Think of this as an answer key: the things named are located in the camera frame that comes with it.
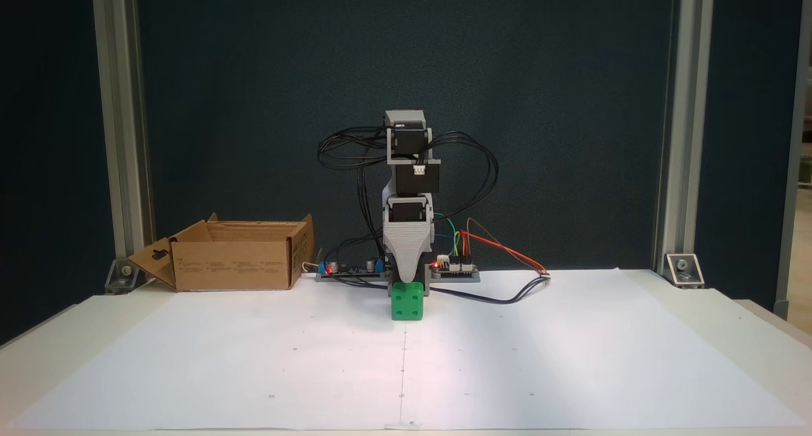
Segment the wide ribbed grey gripper finger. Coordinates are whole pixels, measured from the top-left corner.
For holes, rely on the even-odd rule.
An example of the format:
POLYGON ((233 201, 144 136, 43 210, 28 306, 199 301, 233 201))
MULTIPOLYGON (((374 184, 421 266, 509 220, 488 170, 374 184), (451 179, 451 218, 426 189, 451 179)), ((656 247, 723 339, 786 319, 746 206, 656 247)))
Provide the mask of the wide ribbed grey gripper finger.
POLYGON ((430 251, 430 227, 385 227, 384 242, 395 258, 400 282, 415 282, 423 252, 430 251))

